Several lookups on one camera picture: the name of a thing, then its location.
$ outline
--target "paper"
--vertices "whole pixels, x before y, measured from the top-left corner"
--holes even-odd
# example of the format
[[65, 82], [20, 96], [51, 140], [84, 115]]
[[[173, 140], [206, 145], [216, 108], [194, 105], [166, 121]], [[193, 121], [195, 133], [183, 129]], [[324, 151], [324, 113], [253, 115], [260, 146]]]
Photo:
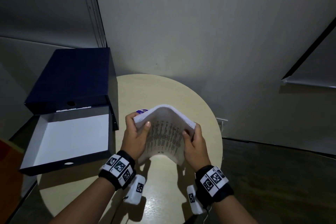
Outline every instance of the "paper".
[[184, 161], [182, 131], [188, 130], [192, 138], [195, 122], [170, 105], [158, 105], [135, 116], [133, 120], [138, 133], [142, 132], [147, 121], [151, 122], [146, 149], [138, 160], [140, 164], [156, 154], [164, 154], [176, 164], [182, 165]]

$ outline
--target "round table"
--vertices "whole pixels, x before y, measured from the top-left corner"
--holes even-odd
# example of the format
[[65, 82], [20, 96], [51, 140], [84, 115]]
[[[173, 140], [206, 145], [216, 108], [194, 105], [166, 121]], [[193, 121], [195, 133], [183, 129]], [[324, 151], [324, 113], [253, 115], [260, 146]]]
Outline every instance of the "round table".
[[[160, 104], [174, 106], [189, 119], [199, 123], [214, 166], [221, 166], [222, 139], [217, 120], [204, 100], [187, 86], [157, 75], [132, 74], [118, 76], [119, 130], [115, 132], [118, 151], [126, 124], [124, 117], [139, 109]], [[53, 216], [83, 192], [96, 178], [106, 160], [70, 167], [38, 175], [42, 199]], [[192, 212], [187, 186], [195, 175], [186, 164], [177, 166], [163, 155], [145, 162], [137, 173], [145, 176], [146, 184], [139, 205], [121, 204], [113, 223], [184, 223]], [[99, 223], [110, 223], [116, 206], [125, 191], [112, 197]]]

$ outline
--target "dark floor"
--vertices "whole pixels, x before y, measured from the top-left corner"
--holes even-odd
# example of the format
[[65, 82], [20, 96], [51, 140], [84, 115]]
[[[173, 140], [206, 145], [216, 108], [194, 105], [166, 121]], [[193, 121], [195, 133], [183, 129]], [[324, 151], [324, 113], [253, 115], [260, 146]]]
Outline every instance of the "dark floor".
[[[24, 136], [17, 136], [23, 147]], [[227, 139], [223, 139], [223, 152], [221, 169], [259, 224], [336, 223], [335, 159]], [[204, 217], [195, 223], [202, 223]], [[51, 218], [35, 187], [9, 223], [43, 224]], [[205, 223], [217, 223], [213, 211]]]

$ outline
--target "box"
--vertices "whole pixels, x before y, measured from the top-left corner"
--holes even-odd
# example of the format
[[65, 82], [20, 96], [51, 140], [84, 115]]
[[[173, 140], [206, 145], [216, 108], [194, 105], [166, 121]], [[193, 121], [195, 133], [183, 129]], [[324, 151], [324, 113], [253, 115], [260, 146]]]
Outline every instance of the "box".
[[114, 134], [108, 106], [40, 115], [19, 171], [32, 176], [109, 158]]
[[25, 105], [39, 120], [21, 173], [47, 173], [115, 153], [118, 83], [109, 48], [56, 50]]

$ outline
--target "black wristband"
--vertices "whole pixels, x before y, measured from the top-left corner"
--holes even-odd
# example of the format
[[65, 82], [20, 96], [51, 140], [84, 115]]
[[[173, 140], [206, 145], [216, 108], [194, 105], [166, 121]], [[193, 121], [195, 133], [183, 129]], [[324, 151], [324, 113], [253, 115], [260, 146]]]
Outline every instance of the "black wristband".
[[218, 167], [211, 165], [196, 172], [196, 197], [204, 208], [213, 202], [220, 202], [227, 196], [233, 195], [233, 189], [228, 181]]
[[125, 151], [118, 151], [101, 167], [98, 176], [110, 181], [115, 191], [125, 189], [136, 174], [134, 166], [135, 161], [130, 155]]

